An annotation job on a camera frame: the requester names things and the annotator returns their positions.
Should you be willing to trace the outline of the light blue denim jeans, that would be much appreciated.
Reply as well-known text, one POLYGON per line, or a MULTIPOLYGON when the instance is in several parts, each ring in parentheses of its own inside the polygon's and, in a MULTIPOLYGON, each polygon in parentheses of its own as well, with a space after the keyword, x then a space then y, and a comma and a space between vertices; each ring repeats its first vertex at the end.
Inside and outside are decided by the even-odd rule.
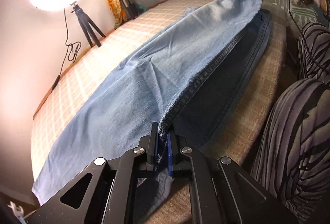
POLYGON ((168 197, 171 125, 201 147, 237 105, 271 31, 263 0, 215 0, 188 8, 111 71, 52 146, 32 191, 46 203, 98 157, 114 159, 137 146, 158 122, 159 170, 138 188, 135 220, 168 197))

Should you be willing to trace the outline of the plaid beige bed cover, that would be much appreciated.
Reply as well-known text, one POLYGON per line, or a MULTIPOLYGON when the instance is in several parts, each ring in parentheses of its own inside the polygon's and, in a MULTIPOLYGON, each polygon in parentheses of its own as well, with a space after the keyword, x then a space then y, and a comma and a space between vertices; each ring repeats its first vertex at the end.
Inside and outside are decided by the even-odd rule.
MULTIPOLYGON (((32 192, 44 204, 92 160, 101 155, 89 139, 78 139, 83 161, 54 150, 69 121, 77 114, 106 76, 140 45, 183 15, 189 7, 213 0, 168 0, 110 34, 100 48, 88 50, 68 68, 58 86, 34 117, 31 160, 34 176, 32 192)), ((275 98, 286 49, 285 11, 270 0, 263 8, 271 12, 273 27, 267 48, 227 127, 204 146, 207 156, 228 156, 242 164, 257 139, 275 98)))

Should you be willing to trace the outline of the white clip desk lamp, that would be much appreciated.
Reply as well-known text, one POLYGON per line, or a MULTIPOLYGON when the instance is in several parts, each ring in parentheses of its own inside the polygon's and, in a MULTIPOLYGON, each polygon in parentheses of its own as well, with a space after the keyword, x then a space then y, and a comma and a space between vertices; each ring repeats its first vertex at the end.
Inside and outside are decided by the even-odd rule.
POLYGON ((20 221, 24 220, 24 209, 21 206, 17 206, 14 202, 10 201, 8 207, 20 221))

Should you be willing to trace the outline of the striped grey trousers leg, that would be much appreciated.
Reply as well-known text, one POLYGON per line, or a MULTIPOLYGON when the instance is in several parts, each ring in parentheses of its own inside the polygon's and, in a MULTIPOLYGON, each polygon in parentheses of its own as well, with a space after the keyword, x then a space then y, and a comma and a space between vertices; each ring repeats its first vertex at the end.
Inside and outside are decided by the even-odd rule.
POLYGON ((277 99, 251 176, 305 223, 329 188, 329 30, 303 27, 302 78, 277 99))

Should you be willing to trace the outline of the small black tripod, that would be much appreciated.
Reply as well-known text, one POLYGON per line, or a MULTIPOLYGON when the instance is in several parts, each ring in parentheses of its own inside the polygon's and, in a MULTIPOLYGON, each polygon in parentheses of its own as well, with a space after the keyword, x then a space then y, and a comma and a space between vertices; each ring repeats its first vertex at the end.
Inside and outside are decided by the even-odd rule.
POLYGON ((101 42, 98 40, 95 31, 103 38, 106 37, 106 35, 99 29, 99 27, 92 21, 92 19, 86 14, 83 9, 77 4, 77 2, 73 2, 71 4, 72 11, 71 13, 75 13, 77 16, 78 22, 81 26, 81 29, 90 45, 90 47, 93 47, 96 45, 97 47, 101 47, 101 42))

